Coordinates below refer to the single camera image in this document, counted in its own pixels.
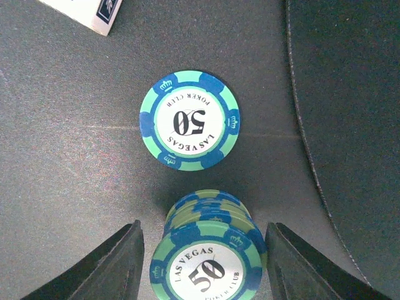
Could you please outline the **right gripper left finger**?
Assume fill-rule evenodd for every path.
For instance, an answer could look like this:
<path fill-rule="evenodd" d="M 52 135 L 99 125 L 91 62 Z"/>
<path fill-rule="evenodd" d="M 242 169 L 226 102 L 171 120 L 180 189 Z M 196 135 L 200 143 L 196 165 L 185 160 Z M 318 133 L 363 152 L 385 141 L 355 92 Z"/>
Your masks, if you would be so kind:
<path fill-rule="evenodd" d="M 24 299 L 137 299 L 144 236 L 135 220 L 123 226 L 64 273 Z"/>

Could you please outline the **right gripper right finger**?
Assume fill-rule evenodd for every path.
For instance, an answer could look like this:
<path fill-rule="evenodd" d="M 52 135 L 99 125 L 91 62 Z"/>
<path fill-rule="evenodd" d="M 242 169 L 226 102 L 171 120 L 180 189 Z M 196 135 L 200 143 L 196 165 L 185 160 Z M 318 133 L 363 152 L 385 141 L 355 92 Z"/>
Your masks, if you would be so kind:
<path fill-rule="evenodd" d="M 334 264 L 282 223 L 268 224 L 265 243 L 274 299 L 390 300 Z"/>

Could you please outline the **green poker chip stack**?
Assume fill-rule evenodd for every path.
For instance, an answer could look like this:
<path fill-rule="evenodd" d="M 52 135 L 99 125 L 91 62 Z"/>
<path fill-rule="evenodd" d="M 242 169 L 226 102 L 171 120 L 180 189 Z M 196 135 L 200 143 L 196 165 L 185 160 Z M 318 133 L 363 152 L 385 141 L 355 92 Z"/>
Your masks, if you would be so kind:
<path fill-rule="evenodd" d="M 203 189 L 169 210 L 149 278 L 158 299 L 252 299 L 267 258 L 245 205 L 225 191 Z"/>

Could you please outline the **single green poker chip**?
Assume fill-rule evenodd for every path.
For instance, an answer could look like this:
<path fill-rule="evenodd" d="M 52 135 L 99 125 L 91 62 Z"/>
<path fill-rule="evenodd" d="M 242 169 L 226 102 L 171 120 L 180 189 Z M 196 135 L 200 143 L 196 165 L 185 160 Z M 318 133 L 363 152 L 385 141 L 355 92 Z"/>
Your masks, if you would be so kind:
<path fill-rule="evenodd" d="M 200 171 L 233 149 L 241 125 L 239 106 L 220 79 L 201 71 L 178 71 L 145 95 L 139 128 L 149 152 L 180 171 Z"/>

